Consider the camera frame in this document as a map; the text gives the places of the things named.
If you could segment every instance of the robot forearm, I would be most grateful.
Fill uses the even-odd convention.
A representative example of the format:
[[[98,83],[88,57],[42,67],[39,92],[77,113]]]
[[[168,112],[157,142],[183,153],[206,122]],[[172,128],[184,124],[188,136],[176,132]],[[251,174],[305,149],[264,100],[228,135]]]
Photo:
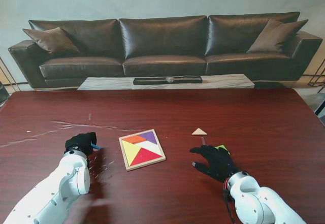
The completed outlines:
[[[68,151],[59,166],[18,202],[4,224],[63,223],[70,206],[89,192],[89,186],[87,156]]]
[[[272,189],[260,187],[246,172],[229,178],[227,188],[235,199],[236,213],[248,224],[306,224]]]

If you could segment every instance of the sofa armrest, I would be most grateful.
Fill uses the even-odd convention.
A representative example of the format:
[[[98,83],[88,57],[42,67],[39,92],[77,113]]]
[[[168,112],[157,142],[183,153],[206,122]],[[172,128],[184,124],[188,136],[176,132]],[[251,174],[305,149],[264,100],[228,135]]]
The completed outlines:
[[[39,68],[50,58],[45,50],[33,40],[22,41],[8,50],[32,88],[48,87]]]
[[[320,37],[299,31],[285,45],[284,52],[293,61],[292,71],[297,75],[297,80],[306,71],[322,41]]]

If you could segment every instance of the dark red wooden table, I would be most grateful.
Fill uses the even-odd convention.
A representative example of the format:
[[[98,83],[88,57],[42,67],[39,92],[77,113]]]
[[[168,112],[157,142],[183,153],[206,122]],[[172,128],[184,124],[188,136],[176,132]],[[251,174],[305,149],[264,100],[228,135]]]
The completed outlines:
[[[189,153],[198,127],[307,223],[325,222],[325,130],[299,95],[197,89],[14,93],[0,109],[0,223],[57,167],[65,141],[91,131],[105,149],[66,223],[230,223],[222,184],[191,165],[204,162]],[[118,137],[149,129],[167,160],[127,172]]]

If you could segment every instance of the marble coffee table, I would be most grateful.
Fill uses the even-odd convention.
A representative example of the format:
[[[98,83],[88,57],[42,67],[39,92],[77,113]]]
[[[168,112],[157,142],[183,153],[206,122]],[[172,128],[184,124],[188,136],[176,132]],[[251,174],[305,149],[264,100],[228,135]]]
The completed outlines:
[[[244,74],[201,76],[203,83],[133,85],[134,78],[87,78],[78,90],[254,88]]]

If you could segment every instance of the black glove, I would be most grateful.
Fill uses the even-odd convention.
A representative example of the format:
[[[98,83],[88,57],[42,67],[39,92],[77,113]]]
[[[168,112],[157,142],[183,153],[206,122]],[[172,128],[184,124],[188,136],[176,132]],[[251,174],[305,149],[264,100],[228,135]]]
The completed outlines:
[[[202,155],[209,162],[209,167],[197,162],[194,162],[193,166],[220,182],[239,172],[228,151],[223,148],[216,149],[211,145],[202,145],[200,148],[191,149],[190,152]]]
[[[89,156],[93,153],[93,147],[91,146],[91,143],[96,145],[96,133],[92,132],[87,134],[78,134],[66,141],[65,153],[70,150],[79,150],[86,156]]]

